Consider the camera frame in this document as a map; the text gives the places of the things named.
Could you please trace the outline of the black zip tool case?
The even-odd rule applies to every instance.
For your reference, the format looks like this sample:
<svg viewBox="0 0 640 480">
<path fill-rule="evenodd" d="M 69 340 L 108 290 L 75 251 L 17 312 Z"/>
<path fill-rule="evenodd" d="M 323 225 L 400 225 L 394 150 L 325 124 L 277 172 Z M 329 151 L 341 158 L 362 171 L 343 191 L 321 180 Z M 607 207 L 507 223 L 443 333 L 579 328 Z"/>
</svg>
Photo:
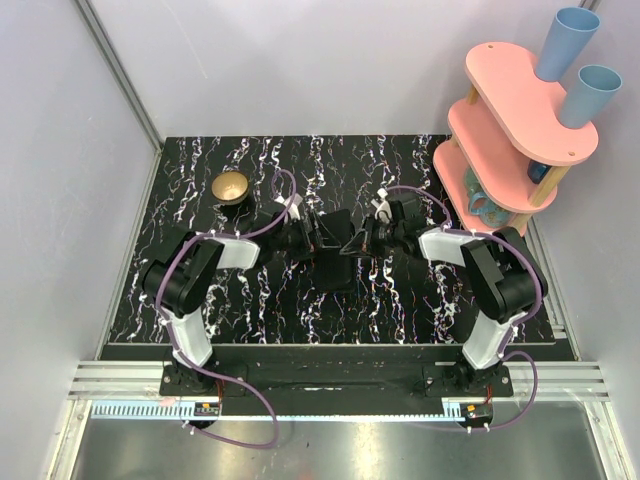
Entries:
<svg viewBox="0 0 640 480">
<path fill-rule="evenodd" d="M 351 214 L 347 209 L 329 214 L 337 216 L 331 225 L 331 230 L 341 241 L 343 247 L 354 234 Z M 351 293 L 355 290 L 355 259 L 342 256 L 340 249 L 319 250 L 313 259 L 311 279 L 315 288 L 321 292 Z"/>
</svg>

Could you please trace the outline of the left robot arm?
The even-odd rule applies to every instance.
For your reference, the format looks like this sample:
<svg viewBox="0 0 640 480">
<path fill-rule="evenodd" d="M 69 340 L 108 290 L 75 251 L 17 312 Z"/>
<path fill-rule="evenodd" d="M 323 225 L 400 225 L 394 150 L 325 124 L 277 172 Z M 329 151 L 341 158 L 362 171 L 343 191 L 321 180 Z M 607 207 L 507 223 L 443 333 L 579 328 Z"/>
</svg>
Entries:
<svg viewBox="0 0 640 480">
<path fill-rule="evenodd" d="M 282 252 L 294 263 L 311 264 L 311 282 L 320 292 L 349 292 L 356 265 L 339 250 L 354 233 L 346 209 L 318 215 L 284 205 L 261 210 L 249 231 L 238 235 L 176 228 L 142 275 L 143 291 L 153 299 L 177 344 L 161 392 L 203 396 L 222 382 L 212 368 L 215 354 L 202 315 L 217 271 L 249 271 Z"/>
</svg>

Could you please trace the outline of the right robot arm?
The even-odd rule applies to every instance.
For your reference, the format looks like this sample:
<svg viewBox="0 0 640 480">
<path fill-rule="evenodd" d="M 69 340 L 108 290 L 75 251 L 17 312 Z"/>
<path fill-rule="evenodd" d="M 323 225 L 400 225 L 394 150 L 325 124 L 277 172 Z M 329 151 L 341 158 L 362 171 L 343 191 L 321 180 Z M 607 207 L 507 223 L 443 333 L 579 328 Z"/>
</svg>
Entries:
<svg viewBox="0 0 640 480">
<path fill-rule="evenodd" d="M 464 268 L 478 315 L 443 384 L 466 396 L 480 394 L 496 376 L 517 327 L 542 304 L 548 284 L 539 266 L 513 227 L 492 233 L 431 227 L 416 194 L 391 195 L 374 206 L 340 254 L 378 258 L 400 248 L 415 258 Z"/>
</svg>

